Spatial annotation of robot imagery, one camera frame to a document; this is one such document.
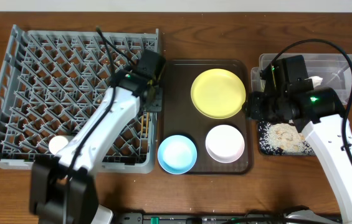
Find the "light blue bowl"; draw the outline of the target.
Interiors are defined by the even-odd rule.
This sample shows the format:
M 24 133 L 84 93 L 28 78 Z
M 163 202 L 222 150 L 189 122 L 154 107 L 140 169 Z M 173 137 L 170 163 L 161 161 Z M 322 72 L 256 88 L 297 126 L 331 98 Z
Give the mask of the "light blue bowl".
M 186 136 L 172 135 L 158 148 L 158 162 L 167 173 L 179 175 L 189 172 L 197 161 L 197 148 Z

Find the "white napkin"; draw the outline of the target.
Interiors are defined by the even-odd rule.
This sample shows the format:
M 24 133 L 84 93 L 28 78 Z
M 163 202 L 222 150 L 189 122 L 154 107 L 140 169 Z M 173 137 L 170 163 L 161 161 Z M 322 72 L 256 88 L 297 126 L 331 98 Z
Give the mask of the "white napkin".
M 319 77 L 319 76 L 312 76 L 310 77 L 310 80 L 312 81 L 314 88 L 320 86 L 323 81 L 322 77 Z

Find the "pink white bowl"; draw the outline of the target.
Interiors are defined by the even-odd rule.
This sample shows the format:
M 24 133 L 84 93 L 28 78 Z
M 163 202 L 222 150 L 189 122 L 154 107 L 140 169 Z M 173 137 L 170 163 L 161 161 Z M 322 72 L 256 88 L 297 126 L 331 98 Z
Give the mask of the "pink white bowl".
M 215 161 L 227 164 L 235 162 L 243 155 L 245 140 L 237 128 L 222 124 L 208 132 L 205 147 Z

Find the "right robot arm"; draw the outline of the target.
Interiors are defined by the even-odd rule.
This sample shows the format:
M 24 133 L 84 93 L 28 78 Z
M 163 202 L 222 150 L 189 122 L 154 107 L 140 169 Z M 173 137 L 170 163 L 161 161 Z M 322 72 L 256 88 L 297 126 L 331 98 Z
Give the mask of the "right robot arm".
M 352 223 L 352 132 L 336 91 L 315 87 L 302 55 L 273 59 L 261 72 L 263 91 L 247 98 L 256 121 L 287 123 L 303 134 L 331 185 L 344 223 Z

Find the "white cup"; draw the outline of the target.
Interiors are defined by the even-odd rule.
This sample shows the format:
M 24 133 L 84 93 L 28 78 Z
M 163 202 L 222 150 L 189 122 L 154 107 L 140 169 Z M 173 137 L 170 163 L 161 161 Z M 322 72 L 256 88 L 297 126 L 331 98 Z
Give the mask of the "white cup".
M 73 136 L 54 136 L 49 141 L 49 152 L 56 155 L 61 149 L 68 145 L 73 138 Z

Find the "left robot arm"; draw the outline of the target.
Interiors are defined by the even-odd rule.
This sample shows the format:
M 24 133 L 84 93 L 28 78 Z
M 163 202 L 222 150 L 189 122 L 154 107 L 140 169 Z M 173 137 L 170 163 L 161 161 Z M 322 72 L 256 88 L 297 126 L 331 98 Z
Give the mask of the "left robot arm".
M 98 109 L 53 158 L 38 157 L 31 169 L 29 211 L 39 223 L 110 223 L 95 178 L 123 128 L 141 111 L 153 111 L 166 59 L 144 50 L 135 68 L 119 70 Z

